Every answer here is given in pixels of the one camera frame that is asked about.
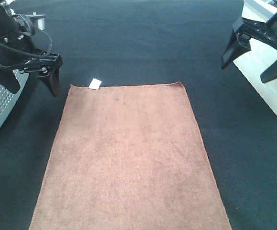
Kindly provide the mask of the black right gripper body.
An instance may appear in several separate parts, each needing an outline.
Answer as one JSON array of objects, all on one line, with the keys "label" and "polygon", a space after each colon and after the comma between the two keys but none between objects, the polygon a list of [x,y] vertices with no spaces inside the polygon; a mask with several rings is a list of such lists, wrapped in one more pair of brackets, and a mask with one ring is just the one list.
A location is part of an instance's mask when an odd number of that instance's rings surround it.
[{"label": "black right gripper body", "polygon": [[239,17],[233,24],[233,41],[244,51],[251,51],[250,39],[258,40],[277,50],[277,12],[266,22]]}]

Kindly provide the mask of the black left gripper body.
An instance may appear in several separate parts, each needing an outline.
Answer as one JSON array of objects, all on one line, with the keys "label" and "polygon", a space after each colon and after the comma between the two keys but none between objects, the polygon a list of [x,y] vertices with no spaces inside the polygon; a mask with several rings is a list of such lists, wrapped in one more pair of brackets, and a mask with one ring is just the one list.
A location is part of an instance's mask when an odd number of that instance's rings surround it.
[{"label": "black left gripper body", "polygon": [[[46,69],[60,69],[63,64],[59,54],[51,52],[53,40],[45,30],[21,26],[12,16],[11,1],[0,0],[0,69],[18,70],[20,73],[35,74]],[[48,48],[37,48],[32,37],[36,32],[48,39]]]}]

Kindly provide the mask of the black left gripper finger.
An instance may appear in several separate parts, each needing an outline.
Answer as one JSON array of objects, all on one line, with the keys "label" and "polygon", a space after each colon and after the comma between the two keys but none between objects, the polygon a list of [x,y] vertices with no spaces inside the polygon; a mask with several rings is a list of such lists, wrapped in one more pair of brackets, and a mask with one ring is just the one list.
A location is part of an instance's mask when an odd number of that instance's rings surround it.
[{"label": "black left gripper finger", "polygon": [[21,88],[12,70],[0,69],[0,85],[12,94],[16,94]]},{"label": "black left gripper finger", "polygon": [[40,69],[36,76],[47,87],[53,97],[59,95],[61,89],[59,69]]}]

